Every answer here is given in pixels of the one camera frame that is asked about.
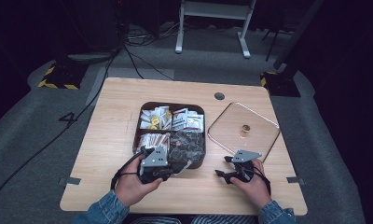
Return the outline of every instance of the gray carpet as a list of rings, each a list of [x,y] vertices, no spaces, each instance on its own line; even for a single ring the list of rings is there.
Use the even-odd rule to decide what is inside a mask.
[[[259,75],[274,71],[272,64],[282,50],[276,46],[265,62],[270,37],[248,31],[251,59],[242,57],[236,39],[240,28],[186,32],[182,54],[175,54],[175,35],[129,51],[169,72],[180,81],[260,85]],[[286,37],[280,37],[284,43]],[[134,58],[146,78],[163,78],[153,68]],[[78,91],[38,88],[52,62],[29,76],[32,90],[0,120],[0,186],[18,167],[44,147],[65,126],[58,119],[69,112],[78,114],[97,90],[105,63],[89,67]],[[126,51],[116,57],[110,77],[136,76]],[[300,98],[270,97],[309,212],[297,223],[365,223],[358,191],[343,163],[313,100],[314,90],[301,73],[295,76]],[[63,186],[58,182],[70,175],[90,119],[90,108],[59,139],[42,151],[15,175],[0,192],[0,223],[69,223],[76,212],[64,212],[59,203]]]

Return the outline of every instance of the brown tray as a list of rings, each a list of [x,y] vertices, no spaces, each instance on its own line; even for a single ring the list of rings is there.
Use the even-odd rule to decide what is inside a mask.
[[[168,106],[170,111],[177,111],[182,108],[188,108],[188,110],[191,111],[196,111],[198,114],[203,115],[204,121],[203,121],[203,132],[201,133],[202,137],[202,144],[203,144],[203,151],[204,155],[198,160],[198,161],[193,161],[187,169],[197,169],[203,164],[203,160],[206,154],[206,142],[205,142],[205,116],[204,116],[204,110],[198,106],[198,105],[184,105],[184,104],[172,104],[172,103],[160,103],[160,102],[148,102],[145,103],[141,109],[140,109],[140,114],[139,114],[139,119],[137,122],[137,127],[136,127],[136,132],[134,136],[134,142],[133,142],[133,153],[136,152],[138,148],[138,144],[140,142],[141,136],[145,133],[170,133],[171,139],[174,137],[174,135],[177,133],[177,131],[172,131],[172,130],[152,130],[152,129],[141,129],[141,115],[143,114],[143,110],[153,110],[155,107],[159,106]]]

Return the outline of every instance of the metal stand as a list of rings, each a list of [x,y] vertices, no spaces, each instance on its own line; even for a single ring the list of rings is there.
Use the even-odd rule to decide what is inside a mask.
[[[248,50],[244,38],[245,34],[247,33],[248,25],[250,24],[251,16],[253,15],[255,4],[256,0],[252,0],[250,6],[234,6],[214,3],[188,2],[186,0],[182,0],[180,7],[180,28],[177,36],[177,43],[175,45],[175,52],[181,53],[183,51],[184,16],[201,16],[243,20],[244,26],[242,28],[242,32],[238,32],[237,37],[242,47],[242,54],[244,55],[244,58],[250,58],[251,54]]]

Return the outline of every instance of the wooden table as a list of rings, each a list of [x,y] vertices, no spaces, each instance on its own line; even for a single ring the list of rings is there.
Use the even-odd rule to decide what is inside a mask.
[[[217,92],[222,92],[225,99],[216,100]],[[269,95],[262,87],[110,77],[104,83],[70,175],[81,181],[66,186],[62,210],[88,210],[109,191],[114,173],[132,156],[140,108],[146,102],[201,106],[206,135],[208,127],[232,102],[242,103],[277,122]],[[231,155],[207,136],[206,150],[199,169],[169,178],[133,205],[131,212],[257,215],[258,210],[244,194],[214,172],[233,171],[224,162],[224,156]],[[299,184],[286,179],[296,174],[281,134],[265,160],[265,174],[271,181],[272,198],[281,207],[292,207],[299,216],[307,213]]]

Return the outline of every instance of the transparent tray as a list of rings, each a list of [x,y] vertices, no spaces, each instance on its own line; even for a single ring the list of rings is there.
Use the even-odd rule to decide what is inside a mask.
[[[279,125],[240,103],[231,103],[208,129],[208,137],[234,155],[243,149],[261,153],[265,161],[277,137]]]

